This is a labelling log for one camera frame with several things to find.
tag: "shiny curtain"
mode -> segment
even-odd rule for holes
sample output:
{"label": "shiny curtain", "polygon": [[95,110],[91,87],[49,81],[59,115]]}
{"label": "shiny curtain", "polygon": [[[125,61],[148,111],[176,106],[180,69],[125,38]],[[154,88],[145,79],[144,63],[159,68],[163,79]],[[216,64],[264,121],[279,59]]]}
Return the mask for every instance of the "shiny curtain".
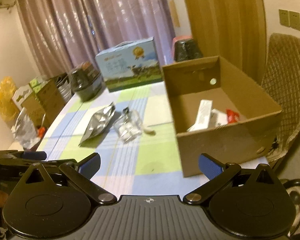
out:
{"label": "shiny curtain", "polygon": [[69,72],[123,41],[154,36],[161,65],[174,37],[166,0],[17,0],[28,43],[42,74]]}

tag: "electrical outlet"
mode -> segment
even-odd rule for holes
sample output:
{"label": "electrical outlet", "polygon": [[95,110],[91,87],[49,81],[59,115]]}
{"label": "electrical outlet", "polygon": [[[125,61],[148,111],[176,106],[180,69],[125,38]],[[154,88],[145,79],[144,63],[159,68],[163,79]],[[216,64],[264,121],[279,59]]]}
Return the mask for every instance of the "electrical outlet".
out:
{"label": "electrical outlet", "polygon": [[290,17],[290,26],[298,31],[300,31],[300,13],[298,12],[289,12]]}
{"label": "electrical outlet", "polygon": [[289,11],[279,9],[279,17],[281,25],[290,27]]}

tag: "yellow plastic bag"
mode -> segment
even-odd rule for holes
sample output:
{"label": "yellow plastic bag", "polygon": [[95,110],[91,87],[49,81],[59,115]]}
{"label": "yellow plastic bag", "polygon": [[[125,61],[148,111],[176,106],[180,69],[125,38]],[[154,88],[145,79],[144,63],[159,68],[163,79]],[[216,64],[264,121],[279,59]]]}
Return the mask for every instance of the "yellow plastic bag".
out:
{"label": "yellow plastic bag", "polygon": [[0,82],[0,116],[5,122],[15,120],[20,113],[13,103],[12,97],[17,90],[17,86],[11,77],[5,77]]}

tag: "gray ridged panel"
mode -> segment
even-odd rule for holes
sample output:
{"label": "gray ridged panel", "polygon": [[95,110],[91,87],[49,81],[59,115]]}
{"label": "gray ridged panel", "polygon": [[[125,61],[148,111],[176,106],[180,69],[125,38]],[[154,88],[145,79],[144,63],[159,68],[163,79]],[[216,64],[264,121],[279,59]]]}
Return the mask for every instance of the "gray ridged panel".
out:
{"label": "gray ridged panel", "polygon": [[122,196],[96,209],[80,229],[60,240],[235,240],[216,228],[202,208],[177,196]]}

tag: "blue milk carton box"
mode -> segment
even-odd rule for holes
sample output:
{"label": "blue milk carton box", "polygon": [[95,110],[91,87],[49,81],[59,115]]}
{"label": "blue milk carton box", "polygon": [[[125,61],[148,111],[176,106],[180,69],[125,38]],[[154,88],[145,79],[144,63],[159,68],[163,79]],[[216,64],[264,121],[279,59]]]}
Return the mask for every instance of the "blue milk carton box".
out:
{"label": "blue milk carton box", "polygon": [[153,37],[105,49],[96,61],[110,92],[162,81]]}

